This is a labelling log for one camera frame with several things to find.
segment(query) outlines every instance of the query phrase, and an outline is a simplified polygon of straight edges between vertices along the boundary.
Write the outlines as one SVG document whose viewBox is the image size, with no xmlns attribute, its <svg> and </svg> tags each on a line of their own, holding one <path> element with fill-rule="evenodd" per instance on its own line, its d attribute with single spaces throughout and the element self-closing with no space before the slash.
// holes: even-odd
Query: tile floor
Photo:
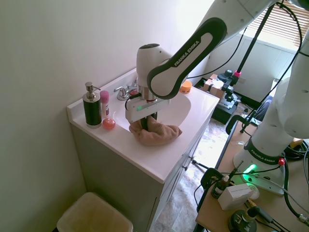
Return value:
<svg viewBox="0 0 309 232">
<path fill-rule="evenodd" d="M 241 114 L 244 105 L 239 103 L 235 114 Z M 228 135 L 225 125 L 211 119 L 195 152 L 195 160 L 208 167 L 215 167 Z M 191 164 L 176 187 L 171 199 L 158 217 L 152 232 L 192 232 L 197 217 L 197 204 L 193 193 L 200 185 L 205 170 Z M 203 194 L 197 190 L 197 201 Z"/>
</svg>

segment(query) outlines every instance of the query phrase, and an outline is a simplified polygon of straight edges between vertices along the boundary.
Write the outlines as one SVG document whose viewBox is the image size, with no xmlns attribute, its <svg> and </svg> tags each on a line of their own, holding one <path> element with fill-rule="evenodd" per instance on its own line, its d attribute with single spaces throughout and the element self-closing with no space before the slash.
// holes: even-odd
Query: vanity cabinet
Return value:
<svg viewBox="0 0 309 232">
<path fill-rule="evenodd" d="M 209 120 L 210 118 L 181 155 L 164 183 L 159 183 L 71 125 L 87 191 L 97 193 L 124 214 L 132 222 L 134 232 L 150 231 L 193 160 L 193 154 Z"/>
</svg>

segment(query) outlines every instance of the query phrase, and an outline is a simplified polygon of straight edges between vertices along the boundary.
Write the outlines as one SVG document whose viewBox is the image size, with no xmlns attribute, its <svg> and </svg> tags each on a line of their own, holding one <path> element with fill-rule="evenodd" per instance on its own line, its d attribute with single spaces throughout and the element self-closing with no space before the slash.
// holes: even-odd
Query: window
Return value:
<svg viewBox="0 0 309 232">
<path fill-rule="evenodd" d="M 287 1 L 284 4 L 297 16 L 304 37 L 309 27 L 309 12 L 297 8 Z M 248 26 L 245 35 L 254 37 L 266 11 L 267 9 Z M 259 40 L 297 50 L 299 46 L 297 24 L 283 9 L 275 5 L 260 33 Z"/>
</svg>

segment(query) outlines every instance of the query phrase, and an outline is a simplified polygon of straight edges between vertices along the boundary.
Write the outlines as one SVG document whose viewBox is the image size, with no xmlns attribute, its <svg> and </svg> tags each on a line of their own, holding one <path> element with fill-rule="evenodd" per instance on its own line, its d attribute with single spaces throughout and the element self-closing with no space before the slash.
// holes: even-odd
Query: orange ball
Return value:
<svg viewBox="0 0 309 232">
<path fill-rule="evenodd" d="M 112 118 L 106 118 L 103 120 L 103 128 L 111 130 L 116 126 L 116 122 Z"/>
</svg>

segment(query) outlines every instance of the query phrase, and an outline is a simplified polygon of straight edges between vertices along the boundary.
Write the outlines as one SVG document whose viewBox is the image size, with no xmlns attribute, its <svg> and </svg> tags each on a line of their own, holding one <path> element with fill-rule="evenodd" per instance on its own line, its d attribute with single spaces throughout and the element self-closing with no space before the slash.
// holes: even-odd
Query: wooden table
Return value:
<svg viewBox="0 0 309 232">
<path fill-rule="evenodd" d="M 233 156 L 243 149 L 243 144 L 248 141 L 249 136 L 240 133 L 241 122 L 238 122 L 235 132 L 227 146 L 226 152 L 222 154 L 222 160 L 218 161 L 218 170 L 229 172 L 234 169 Z M 256 127 L 249 125 L 246 131 L 253 134 Z M 306 183 L 303 170 L 303 161 L 289 162 L 289 192 L 306 209 L 309 209 L 308 185 Z M 244 183 L 239 176 L 233 178 L 235 184 Z M 254 201 L 259 207 L 264 209 L 277 222 L 289 229 L 291 232 L 308 232 L 309 227 L 299 222 L 285 204 L 283 196 L 260 189 L 260 197 Z M 229 232 L 227 222 L 236 210 L 223 211 L 218 201 L 210 194 L 211 188 L 206 195 L 196 218 L 196 231 L 206 228 L 210 232 Z M 292 207 L 300 214 L 306 214 L 303 210 L 290 199 Z M 258 232 L 271 232 L 271 228 L 257 223 Z"/>
</svg>

